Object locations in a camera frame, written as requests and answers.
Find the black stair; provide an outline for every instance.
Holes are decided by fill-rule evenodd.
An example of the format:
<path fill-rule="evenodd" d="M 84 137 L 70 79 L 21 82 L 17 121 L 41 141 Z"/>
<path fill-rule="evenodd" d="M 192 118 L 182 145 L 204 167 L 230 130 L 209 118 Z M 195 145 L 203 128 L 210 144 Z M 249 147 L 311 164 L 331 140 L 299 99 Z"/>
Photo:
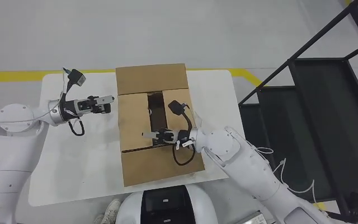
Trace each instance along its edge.
<path fill-rule="evenodd" d="M 358 193 L 358 82 L 348 60 L 296 59 L 289 68 L 323 162 L 346 200 Z"/>
<path fill-rule="evenodd" d="M 358 49 L 340 58 L 298 57 L 357 9 L 353 0 L 238 104 L 246 138 L 274 149 L 276 164 L 287 158 L 284 181 L 300 191 L 315 179 L 316 198 L 333 197 L 340 209 L 328 215 L 350 223 L 358 223 L 358 80 L 349 60 Z M 287 67 L 295 86 L 267 87 Z M 254 94 L 259 104 L 250 107 Z"/>
<path fill-rule="evenodd" d="M 305 121 L 294 86 L 264 87 L 257 94 L 260 104 L 242 105 L 245 136 L 256 147 L 271 147 L 274 169 L 286 158 L 284 181 L 294 190 L 306 190 L 315 180 L 316 200 L 333 198 L 322 164 Z M 312 191 L 297 196 L 313 201 Z"/>

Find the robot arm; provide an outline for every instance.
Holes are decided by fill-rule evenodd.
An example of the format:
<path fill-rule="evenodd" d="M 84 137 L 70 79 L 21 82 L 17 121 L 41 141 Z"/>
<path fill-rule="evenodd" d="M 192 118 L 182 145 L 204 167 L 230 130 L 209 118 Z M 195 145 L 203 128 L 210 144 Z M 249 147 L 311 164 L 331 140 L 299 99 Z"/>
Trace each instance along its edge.
<path fill-rule="evenodd" d="M 81 86 L 86 80 L 77 70 L 66 71 L 71 85 Z M 35 170 L 48 133 L 49 125 L 70 123 L 87 113 L 110 113 L 114 97 L 89 96 L 83 100 L 66 101 L 66 92 L 59 100 L 49 101 L 44 108 L 32 109 L 27 105 L 11 104 L 0 110 L 0 224 L 14 224 L 15 210 L 21 190 Z"/>
<path fill-rule="evenodd" d="M 185 106 L 177 101 L 169 104 L 177 115 L 185 114 Z M 326 214 L 290 192 L 276 178 L 256 147 L 233 128 L 225 127 L 224 130 L 214 130 L 205 135 L 200 129 L 191 129 L 190 121 L 186 120 L 188 130 L 168 130 L 154 137 L 165 136 L 164 142 L 174 142 L 183 147 L 192 144 L 197 153 L 206 153 L 238 186 L 259 200 L 278 223 L 331 223 Z"/>

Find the white sneaker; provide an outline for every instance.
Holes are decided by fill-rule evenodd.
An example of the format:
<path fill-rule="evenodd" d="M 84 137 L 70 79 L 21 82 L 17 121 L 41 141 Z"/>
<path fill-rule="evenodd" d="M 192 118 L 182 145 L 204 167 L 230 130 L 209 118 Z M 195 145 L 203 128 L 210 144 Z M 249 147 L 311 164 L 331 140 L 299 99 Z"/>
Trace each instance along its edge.
<path fill-rule="evenodd" d="M 120 206 L 121 202 L 118 199 L 114 199 L 107 207 L 105 216 L 103 217 L 101 224 L 115 224 Z"/>
<path fill-rule="evenodd" d="M 103 219 L 104 216 L 105 216 L 104 214 L 99 214 L 99 215 L 95 218 L 93 224 L 101 224 L 102 219 Z"/>

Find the open cardboard box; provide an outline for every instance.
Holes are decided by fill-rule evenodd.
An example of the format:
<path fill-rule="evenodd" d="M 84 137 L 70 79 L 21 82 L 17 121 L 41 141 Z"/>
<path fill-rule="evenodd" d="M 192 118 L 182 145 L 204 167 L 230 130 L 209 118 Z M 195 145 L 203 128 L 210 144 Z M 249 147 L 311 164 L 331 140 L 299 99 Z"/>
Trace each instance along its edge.
<path fill-rule="evenodd" d="M 124 186 L 171 178 L 204 170 L 201 154 L 185 166 L 175 163 L 171 146 L 153 147 L 142 133 L 160 128 L 187 129 L 183 116 L 173 114 L 168 104 L 173 100 L 187 103 L 192 110 L 184 64 L 161 64 L 116 68 L 120 146 Z M 192 113 L 186 114 L 195 127 Z M 179 162 L 187 161 L 192 152 L 176 151 Z"/>

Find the white table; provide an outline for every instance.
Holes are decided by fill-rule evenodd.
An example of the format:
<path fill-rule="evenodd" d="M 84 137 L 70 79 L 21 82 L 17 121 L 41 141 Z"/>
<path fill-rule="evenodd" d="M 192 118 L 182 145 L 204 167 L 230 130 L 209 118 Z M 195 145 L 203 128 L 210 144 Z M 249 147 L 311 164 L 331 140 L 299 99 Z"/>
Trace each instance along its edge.
<path fill-rule="evenodd" d="M 85 99 L 89 95 L 117 95 L 114 73 L 85 75 L 85 84 L 81 88 L 73 86 L 67 100 Z M 187 77 L 196 113 L 214 128 L 230 125 L 244 136 L 230 73 L 187 71 Z M 60 75 L 45 76 L 40 104 L 57 99 L 61 90 Z M 29 203 L 32 206 L 227 178 L 207 155 L 202 154 L 205 171 L 124 187 L 117 98 L 111 114 L 87 114 L 82 120 L 86 130 L 84 137 L 74 136 L 68 125 L 50 127 L 41 159 L 31 176 Z"/>

